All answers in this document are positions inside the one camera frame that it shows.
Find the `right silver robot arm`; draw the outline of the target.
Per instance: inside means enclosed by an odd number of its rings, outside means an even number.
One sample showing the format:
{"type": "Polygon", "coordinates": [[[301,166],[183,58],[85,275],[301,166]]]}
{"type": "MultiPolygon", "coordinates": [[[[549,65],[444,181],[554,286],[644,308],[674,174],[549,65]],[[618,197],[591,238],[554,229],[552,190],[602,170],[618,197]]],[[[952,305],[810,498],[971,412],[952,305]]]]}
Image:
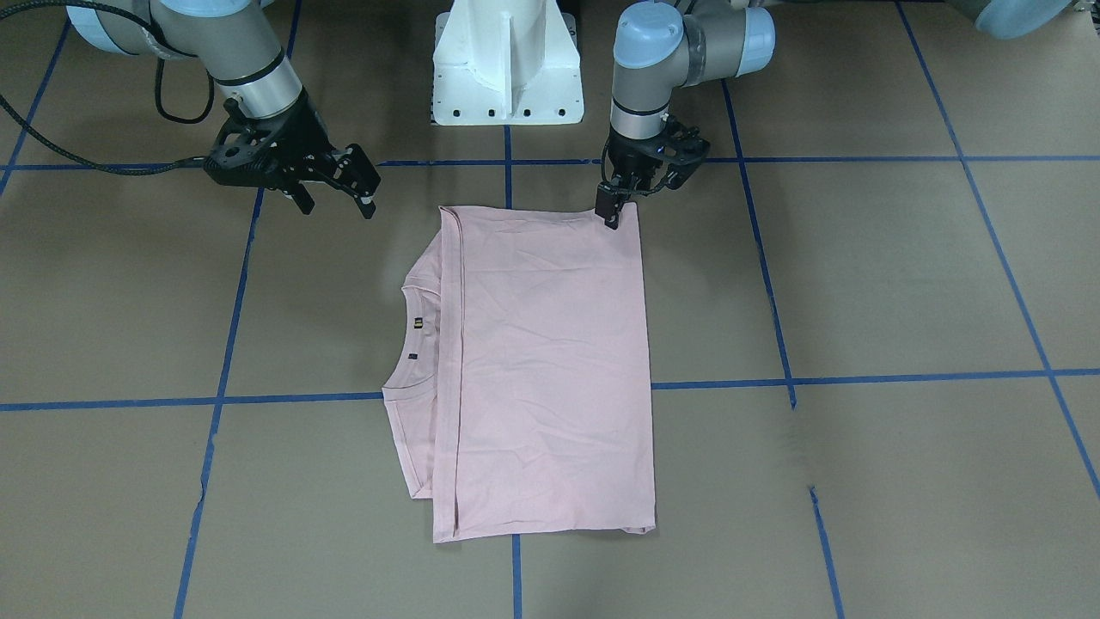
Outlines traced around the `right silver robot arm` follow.
{"type": "Polygon", "coordinates": [[[331,144],[263,10],[262,1],[82,1],[67,15],[97,48],[204,64],[228,114],[204,158],[215,183],[278,191],[302,214],[315,206],[307,185],[323,183],[374,215],[378,173],[360,145],[331,144]]]}

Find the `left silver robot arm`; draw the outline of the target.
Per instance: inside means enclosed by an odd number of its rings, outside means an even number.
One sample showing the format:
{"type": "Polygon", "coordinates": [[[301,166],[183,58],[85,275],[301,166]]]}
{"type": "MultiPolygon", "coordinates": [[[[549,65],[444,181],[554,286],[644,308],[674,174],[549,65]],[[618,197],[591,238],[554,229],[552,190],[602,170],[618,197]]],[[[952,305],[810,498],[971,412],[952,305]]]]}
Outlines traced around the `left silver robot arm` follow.
{"type": "Polygon", "coordinates": [[[698,128],[670,110],[673,93],[762,70],[777,33],[767,1],[640,1],[618,16],[608,141],[595,214],[617,229],[628,201],[675,191],[710,154],[698,128]]]}

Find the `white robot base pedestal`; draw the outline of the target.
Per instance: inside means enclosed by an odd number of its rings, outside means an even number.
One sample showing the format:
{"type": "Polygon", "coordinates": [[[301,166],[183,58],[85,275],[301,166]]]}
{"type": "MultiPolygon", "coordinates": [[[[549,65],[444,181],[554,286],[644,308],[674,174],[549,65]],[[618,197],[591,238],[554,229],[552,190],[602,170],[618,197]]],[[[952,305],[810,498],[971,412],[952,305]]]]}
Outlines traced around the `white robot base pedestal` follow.
{"type": "Polygon", "coordinates": [[[437,125],[583,120],[578,21],[557,1],[455,1],[436,16],[432,62],[437,125]]]}

